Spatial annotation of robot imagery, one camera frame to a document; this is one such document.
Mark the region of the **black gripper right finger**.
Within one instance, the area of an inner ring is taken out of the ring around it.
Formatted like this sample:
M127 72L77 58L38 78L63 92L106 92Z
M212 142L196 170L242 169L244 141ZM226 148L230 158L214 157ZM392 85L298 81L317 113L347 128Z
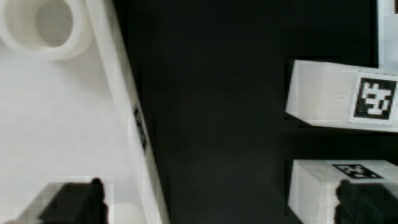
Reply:
M398 224L398 197L383 183L342 181L335 224Z

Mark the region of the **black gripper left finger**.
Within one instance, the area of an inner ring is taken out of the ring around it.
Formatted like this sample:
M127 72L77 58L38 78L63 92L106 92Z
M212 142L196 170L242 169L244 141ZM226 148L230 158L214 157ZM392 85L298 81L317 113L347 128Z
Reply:
M109 224L102 179L51 183L13 224Z

